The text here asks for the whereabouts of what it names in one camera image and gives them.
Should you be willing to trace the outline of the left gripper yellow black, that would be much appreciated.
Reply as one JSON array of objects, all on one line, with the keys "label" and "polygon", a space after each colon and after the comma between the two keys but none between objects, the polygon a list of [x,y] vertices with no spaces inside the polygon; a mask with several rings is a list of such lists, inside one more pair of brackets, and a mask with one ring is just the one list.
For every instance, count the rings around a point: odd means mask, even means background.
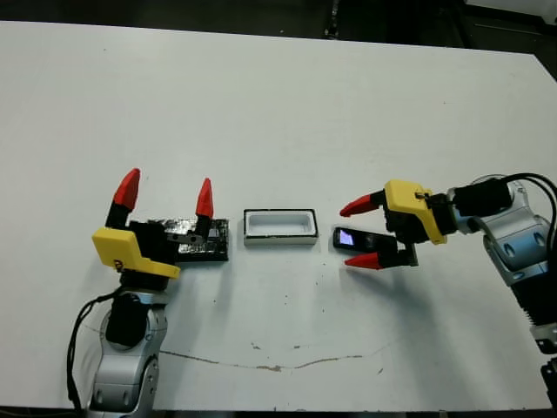
[{"label": "left gripper yellow black", "polygon": [[195,234],[173,232],[156,221],[126,222],[138,198],[141,171],[131,169],[120,182],[111,201],[105,226],[92,235],[102,264],[119,274],[123,288],[164,291],[179,277],[179,247],[201,244],[208,237],[214,214],[211,180],[205,178],[198,194]]}]

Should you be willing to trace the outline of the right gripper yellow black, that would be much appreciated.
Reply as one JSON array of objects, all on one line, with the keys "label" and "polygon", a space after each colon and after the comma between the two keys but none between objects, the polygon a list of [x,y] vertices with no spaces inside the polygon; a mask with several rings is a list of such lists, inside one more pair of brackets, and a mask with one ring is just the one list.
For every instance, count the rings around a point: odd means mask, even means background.
[{"label": "right gripper yellow black", "polygon": [[415,245],[429,241],[447,243],[447,236],[457,230],[453,204],[445,193],[434,194],[422,185],[399,179],[389,180],[384,190],[361,196],[344,206],[339,215],[351,217],[384,206],[386,228],[404,245],[379,243],[366,253],[344,261],[346,266],[381,270],[398,265],[417,266]]}]

